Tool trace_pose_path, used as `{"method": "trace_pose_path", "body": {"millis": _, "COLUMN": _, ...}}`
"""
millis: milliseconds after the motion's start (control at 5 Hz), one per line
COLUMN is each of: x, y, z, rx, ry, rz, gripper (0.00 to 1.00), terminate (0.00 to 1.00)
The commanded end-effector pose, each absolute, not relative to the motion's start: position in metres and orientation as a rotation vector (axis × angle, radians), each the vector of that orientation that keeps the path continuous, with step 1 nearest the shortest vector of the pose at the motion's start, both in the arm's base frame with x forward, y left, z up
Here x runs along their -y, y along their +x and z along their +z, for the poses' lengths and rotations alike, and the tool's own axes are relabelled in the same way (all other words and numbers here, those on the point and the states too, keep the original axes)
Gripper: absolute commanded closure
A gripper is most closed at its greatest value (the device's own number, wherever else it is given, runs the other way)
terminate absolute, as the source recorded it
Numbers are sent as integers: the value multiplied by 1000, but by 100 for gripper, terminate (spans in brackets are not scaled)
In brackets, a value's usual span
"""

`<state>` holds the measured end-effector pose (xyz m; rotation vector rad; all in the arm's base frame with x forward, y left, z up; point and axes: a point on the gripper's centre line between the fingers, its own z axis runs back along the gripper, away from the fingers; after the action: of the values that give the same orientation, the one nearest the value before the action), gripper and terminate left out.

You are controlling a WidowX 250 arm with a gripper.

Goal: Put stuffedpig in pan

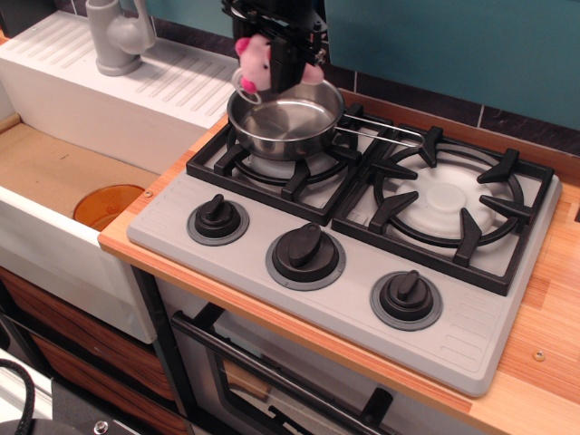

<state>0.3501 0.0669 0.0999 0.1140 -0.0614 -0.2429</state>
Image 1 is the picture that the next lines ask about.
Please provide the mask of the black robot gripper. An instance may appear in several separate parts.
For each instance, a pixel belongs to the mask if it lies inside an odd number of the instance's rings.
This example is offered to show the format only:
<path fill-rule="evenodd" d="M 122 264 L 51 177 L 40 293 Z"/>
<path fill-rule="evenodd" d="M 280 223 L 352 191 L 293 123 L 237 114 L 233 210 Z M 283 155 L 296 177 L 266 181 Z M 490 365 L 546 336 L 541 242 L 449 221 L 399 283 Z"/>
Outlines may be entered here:
<path fill-rule="evenodd" d="M 222 11 L 232 19 L 233 38 L 262 34 L 270 44 L 272 92 L 285 92 L 298 84 L 317 85 L 324 80 L 319 50 L 327 24 L 315 1 L 222 1 Z"/>

